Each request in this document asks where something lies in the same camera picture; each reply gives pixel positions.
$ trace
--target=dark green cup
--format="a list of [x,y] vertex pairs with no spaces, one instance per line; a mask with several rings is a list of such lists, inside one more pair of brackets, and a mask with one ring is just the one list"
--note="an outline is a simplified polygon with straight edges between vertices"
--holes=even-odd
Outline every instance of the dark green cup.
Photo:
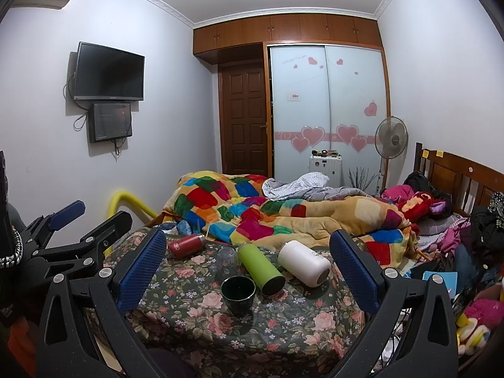
[[235,315],[241,315],[254,304],[255,283],[246,276],[229,277],[222,282],[221,294],[228,309]]

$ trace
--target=red plush toy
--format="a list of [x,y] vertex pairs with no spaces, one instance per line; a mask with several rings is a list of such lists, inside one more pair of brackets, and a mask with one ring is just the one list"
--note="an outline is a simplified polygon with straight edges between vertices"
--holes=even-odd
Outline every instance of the red plush toy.
[[412,223],[418,222],[426,214],[440,214],[444,211],[446,202],[434,200],[427,192],[416,192],[413,197],[397,205],[404,217]]

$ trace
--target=wooden headboard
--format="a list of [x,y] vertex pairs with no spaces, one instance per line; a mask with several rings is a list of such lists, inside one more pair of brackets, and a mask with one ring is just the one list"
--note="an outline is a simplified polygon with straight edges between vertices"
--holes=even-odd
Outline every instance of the wooden headboard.
[[417,142],[414,170],[432,185],[452,195],[454,212],[467,216],[473,206],[488,206],[494,192],[504,192],[504,175],[487,166]]

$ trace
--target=green tumbler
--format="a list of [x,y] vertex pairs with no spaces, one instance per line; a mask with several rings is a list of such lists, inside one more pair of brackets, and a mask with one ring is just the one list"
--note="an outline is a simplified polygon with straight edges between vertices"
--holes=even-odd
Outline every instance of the green tumbler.
[[276,294],[285,285],[285,277],[255,244],[249,242],[240,244],[238,257],[264,295]]

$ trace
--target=red bottle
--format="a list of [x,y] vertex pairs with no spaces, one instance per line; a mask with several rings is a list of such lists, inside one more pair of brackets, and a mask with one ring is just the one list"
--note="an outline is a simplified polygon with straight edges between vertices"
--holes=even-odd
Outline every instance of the red bottle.
[[172,241],[168,245],[168,248],[173,257],[180,260],[203,249],[205,243],[205,236],[202,234],[190,234],[189,236]]

